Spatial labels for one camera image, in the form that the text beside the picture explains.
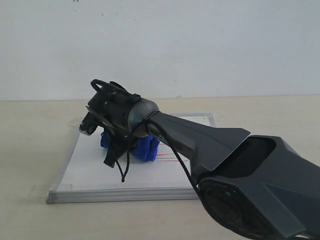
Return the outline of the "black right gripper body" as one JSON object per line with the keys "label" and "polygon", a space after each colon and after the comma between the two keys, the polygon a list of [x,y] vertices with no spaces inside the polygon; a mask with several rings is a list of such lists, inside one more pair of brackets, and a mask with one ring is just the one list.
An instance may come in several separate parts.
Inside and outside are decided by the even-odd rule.
{"label": "black right gripper body", "polygon": [[130,132],[123,129],[115,129],[111,127],[103,127],[103,147],[108,148],[124,148],[130,151],[131,142],[139,140],[137,136],[130,136]]}

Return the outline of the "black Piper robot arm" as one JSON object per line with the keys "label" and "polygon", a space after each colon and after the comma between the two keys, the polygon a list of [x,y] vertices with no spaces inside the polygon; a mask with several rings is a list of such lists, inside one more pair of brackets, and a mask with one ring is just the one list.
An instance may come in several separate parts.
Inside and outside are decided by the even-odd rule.
{"label": "black Piper robot arm", "polygon": [[207,213],[251,240],[320,237],[320,168],[281,137],[243,128],[211,127],[162,113],[153,101],[116,82],[94,79],[95,95],[79,127],[110,135],[104,163],[119,165],[138,140],[153,136],[185,157],[184,172]]}

